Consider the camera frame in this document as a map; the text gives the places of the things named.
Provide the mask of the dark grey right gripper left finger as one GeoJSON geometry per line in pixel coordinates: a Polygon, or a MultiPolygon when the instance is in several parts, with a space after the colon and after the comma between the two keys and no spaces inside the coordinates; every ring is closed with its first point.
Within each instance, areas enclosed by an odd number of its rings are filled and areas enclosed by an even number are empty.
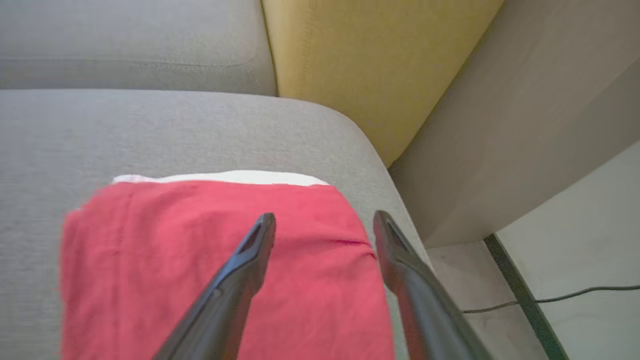
{"type": "Polygon", "coordinates": [[[275,241],[273,213],[260,215],[192,303],[155,360],[235,360],[252,299],[265,282],[275,241]]]}

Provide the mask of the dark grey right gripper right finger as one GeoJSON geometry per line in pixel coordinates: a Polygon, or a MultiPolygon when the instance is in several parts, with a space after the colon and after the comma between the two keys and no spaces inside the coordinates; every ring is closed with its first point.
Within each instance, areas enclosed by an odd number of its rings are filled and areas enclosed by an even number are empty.
{"type": "Polygon", "coordinates": [[[393,217],[374,215],[384,284],[396,296],[411,360],[491,360],[492,354],[393,217]]]}

